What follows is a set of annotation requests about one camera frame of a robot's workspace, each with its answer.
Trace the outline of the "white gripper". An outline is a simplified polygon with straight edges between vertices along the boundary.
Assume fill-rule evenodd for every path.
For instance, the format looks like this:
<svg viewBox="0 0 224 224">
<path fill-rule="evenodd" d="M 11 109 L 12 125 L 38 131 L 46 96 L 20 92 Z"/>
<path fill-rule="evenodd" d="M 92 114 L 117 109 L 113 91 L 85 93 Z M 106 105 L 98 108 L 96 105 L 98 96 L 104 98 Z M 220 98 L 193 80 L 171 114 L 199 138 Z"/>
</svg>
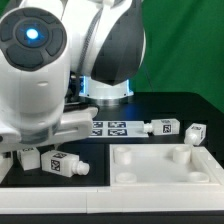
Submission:
<svg viewBox="0 0 224 224">
<path fill-rule="evenodd" d="M 98 112 L 99 107 L 94 104 L 66 104 L 57 125 L 28 135 L 0 123 L 0 153 L 85 139 L 92 133 L 93 118 Z"/>
</svg>

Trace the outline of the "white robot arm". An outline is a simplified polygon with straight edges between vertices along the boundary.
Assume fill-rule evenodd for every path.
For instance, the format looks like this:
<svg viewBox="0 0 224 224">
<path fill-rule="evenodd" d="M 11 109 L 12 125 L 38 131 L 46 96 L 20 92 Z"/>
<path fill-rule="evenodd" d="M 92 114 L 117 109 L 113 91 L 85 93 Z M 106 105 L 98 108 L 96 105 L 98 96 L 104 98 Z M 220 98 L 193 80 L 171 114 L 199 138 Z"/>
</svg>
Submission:
<svg viewBox="0 0 224 224">
<path fill-rule="evenodd" d="M 9 0 L 0 16 L 0 152 L 84 139 L 95 106 L 70 77 L 115 86 L 144 57 L 143 0 Z"/>
</svg>

